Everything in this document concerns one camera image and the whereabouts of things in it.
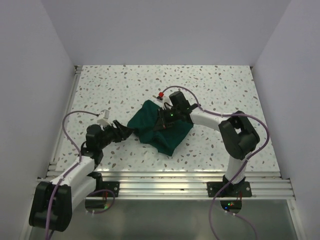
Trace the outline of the green surgical cloth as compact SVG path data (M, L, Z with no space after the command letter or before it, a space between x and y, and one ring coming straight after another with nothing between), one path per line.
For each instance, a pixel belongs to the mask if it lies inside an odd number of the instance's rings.
M142 107L129 120L127 127L134 129L134 134L142 144L148 144L161 154L172 156L175 149L185 139L193 124L178 120L172 128L154 131L160 106L146 100Z

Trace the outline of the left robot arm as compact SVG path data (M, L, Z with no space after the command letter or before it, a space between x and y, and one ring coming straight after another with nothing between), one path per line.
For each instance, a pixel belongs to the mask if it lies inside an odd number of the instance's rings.
M28 223L32 227L63 232L73 210L91 194L103 193L102 175L96 172L103 150L111 143L125 141L134 130L114 120L111 125L90 125L85 142L73 164L51 181L41 181L35 189Z

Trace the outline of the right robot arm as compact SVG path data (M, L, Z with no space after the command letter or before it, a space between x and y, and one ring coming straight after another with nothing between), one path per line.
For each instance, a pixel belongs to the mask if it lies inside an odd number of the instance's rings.
M229 154L227 170L223 176L223 192L235 196L245 181L245 159L252 153L260 137L249 119L242 111L230 115L210 114L201 109L199 104L190 104L184 94L176 91L169 96L160 92L157 96L162 107L157 110L154 131L176 128L178 122L200 125L218 131L225 150Z

